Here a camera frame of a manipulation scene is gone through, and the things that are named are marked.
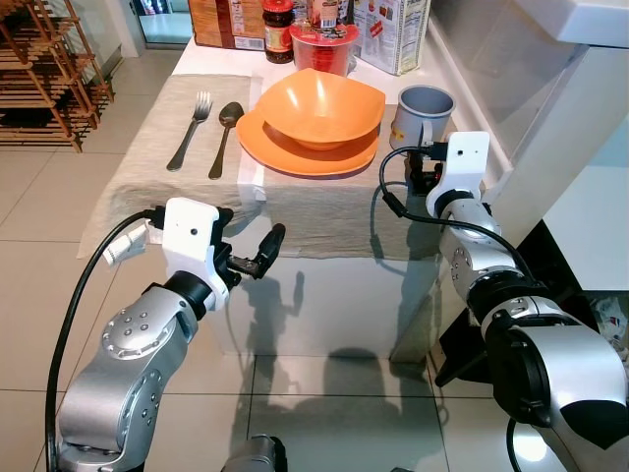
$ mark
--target mug handle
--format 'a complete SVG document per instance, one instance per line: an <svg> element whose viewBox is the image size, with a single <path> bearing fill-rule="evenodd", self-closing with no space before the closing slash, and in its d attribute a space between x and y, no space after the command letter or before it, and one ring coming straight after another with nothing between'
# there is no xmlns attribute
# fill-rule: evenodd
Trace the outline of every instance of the mug handle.
<svg viewBox="0 0 629 472"><path fill-rule="evenodd" d="M420 146L432 145L432 122L430 120L422 120L422 138Z"/></svg>

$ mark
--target placemat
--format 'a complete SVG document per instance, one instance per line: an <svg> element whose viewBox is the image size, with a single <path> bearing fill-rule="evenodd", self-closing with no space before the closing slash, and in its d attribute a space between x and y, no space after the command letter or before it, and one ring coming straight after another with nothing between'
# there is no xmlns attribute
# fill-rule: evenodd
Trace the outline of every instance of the placemat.
<svg viewBox="0 0 629 472"><path fill-rule="evenodd" d="M210 181L207 172L218 151L223 127L220 109L230 101L249 110L252 79L240 76L171 76L164 85L115 175L106 186L84 232L79 257L89 256L109 230L126 216L171 197L188 197L234 209L230 224L246 224L262 210L273 223L284 223L287 257L419 260L438 252L439 229L395 216L377 191L378 168L390 152L388 135L395 106L387 105L380 126L378 151L372 164L343 178L304 179L258 169L257 182L265 202L245 202L243 167L257 166L241 149L235 130L225 149L223 176ZM208 90L213 99L209 118L191 142L183 168L166 170L166 163L181 143L195 108L197 92ZM360 103L353 113L360 113ZM403 158L387 167L387 180L404 181ZM426 214L425 199L395 193L409 208Z"/></svg>

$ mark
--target beige floor tile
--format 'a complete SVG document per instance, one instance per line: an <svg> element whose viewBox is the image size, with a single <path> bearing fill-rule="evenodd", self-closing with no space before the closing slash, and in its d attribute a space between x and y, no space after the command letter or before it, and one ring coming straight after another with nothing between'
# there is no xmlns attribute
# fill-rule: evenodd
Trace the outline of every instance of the beige floor tile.
<svg viewBox="0 0 629 472"><path fill-rule="evenodd" d="M54 152L59 148L58 145L54 146L30 146L28 143L15 143L12 146L1 146L0 151L14 151L20 152Z"/></svg>
<svg viewBox="0 0 629 472"><path fill-rule="evenodd" d="M375 358L258 356L255 379L254 393L432 396L425 366Z"/></svg>
<svg viewBox="0 0 629 472"><path fill-rule="evenodd" d="M219 471L247 436L250 400L238 395L164 395L144 472ZM35 472L46 472L43 456Z"/></svg>
<svg viewBox="0 0 629 472"><path fill-rule="evenodd" d="M157 95L116 95L116 101L103 110L98 129L86 136L83 151L126 153L156 98ZM59 147L59 152L75 153L71 147Z"/></svg>
<svg viewBox="0 0 629 472"><path fill-rule="evenodd" d="M51 155L52 152L17 152L0 148L0 223Z"/></svg>
<svg viewBox="0 0 629 472"><path fill-rule="evenodd" d="M121 154L55 153L0 226L0 240L80 241Z"/></svg>
<svg viewBox="0 0 629 472"><path fill-rule="evenodd" d="M434 384L434 379L445 361L445 355L443 354L441 345L438 342L428 354L427 361L434 396L493 398L493 385L489 383L468 382L455 379L444 387L439 387Z"/></svg>
<svg viewBox="0 0 629 472"><path fill-rule="evenodd" d="M102 329L118 310L135 302L152 282L163 283L166 264L161 247L149 246L148 252L125 261L116 274L102 310L89 336L77 373L92 359L100 342ZM253 359L224 355L214 340L208 313L200 322L199 332L188 349L184 364L172 377L168 393L250 393Z"/></svg>
<svg viewBox="0 0 629 472"><path fill-rule="evenodd" d="M280 438L299 472L448 470L432 398L255 395L249 431Z"/></svg>
<svg viewBox="0 0 629 472"><path fill-rule="evenodd" d="M86 265L76 259L78 248L0 241L0 388L45 390L59 328ZM60 390L68 385L113 275L99 264L89 281L66 347Z"/></svg>
<svg viewBox="0 0 629 472"><path fill-rule="evenodd" d="M116 99L124 100L124 94L158 95L182 53L148 50L142 57L125 58L112 80Z"/></svg>
<svg viewBox="0 0 629 472"><path fill-rule="evenodd" d="M63 394L57 395L57 407ZM2 470L30 472L43 448L42 391L0 390L0 457Z"/></svg>
<svg viewBox="0 0 629 472"><path fill-rule="evenodd" d="M450 472L509 472L505 434L509 420L483 398L437 400ZM522 472L565 472L554 452L530 426L518 425L514 448Z"/></svg>

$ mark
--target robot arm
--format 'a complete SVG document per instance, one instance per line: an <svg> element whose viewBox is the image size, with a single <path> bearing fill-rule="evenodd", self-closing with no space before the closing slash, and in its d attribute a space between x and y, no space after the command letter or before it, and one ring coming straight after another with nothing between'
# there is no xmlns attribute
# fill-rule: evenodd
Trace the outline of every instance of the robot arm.
<svg viewBox="0 0 629 472"><path fill-rule="evenodd" d="M450 137L443 177L427 197L432 216L500 234L479 200L487 147L485 133ZM569 472L627 472L627 383L613 348L486 235L446 226L439 248L482 327L498 404L533 425Z"/></svg>
<svg viewBox="0 0 629 472"><path fill-rule="evenodd" d="M276 225L253 260L222 242L233 212L172 199L163 251L168 280L152 284L104 327L98 351L70 385L59 412L59 468L73 472L143 470L159 402L207 311L218 310L241 275L264 276L285 234ZM260 450L271 442L260 439Z"/></svg>

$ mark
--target orange bowl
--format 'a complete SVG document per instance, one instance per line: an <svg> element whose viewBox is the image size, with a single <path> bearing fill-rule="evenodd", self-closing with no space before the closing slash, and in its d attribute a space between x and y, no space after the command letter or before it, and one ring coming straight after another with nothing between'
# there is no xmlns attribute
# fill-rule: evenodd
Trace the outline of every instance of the orange bowl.
<svg viewBox="0 0 629 472"><path fill-rule="evenodd" d="M345 77L304 69L267 90L256 110L264 121L302 146L355 140L384 114L384 93Z"/></svg>

